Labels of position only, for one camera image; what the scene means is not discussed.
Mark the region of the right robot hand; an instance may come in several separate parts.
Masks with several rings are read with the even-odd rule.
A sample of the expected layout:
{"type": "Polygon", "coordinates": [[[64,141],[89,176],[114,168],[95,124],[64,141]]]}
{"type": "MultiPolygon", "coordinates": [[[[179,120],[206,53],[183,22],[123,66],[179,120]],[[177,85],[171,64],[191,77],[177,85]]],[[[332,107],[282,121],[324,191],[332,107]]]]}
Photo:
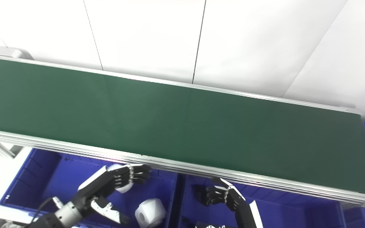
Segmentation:
{"type": "Polygon", "coordinates": [[[195,198],[204,206],[225,204],[234,213],[238,228],[262,228],[255,201],[248,203],[235,185],[220,177],[212,177],[216,185],[194,185],[195,198]]]}

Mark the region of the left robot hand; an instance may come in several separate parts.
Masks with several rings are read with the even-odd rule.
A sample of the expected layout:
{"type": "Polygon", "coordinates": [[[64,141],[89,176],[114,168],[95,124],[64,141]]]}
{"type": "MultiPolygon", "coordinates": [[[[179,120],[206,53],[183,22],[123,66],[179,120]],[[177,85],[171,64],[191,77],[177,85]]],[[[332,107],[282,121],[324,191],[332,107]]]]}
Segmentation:
{"type": "Polygon", "coordinates": [[[144,184],[151,170],[146,164],[103,166],[81,184],[71,202],[82,219],[97,213],[117,224],[129,225],[130,218],[116,209],[107,197],[128,184],[144,184]]]}

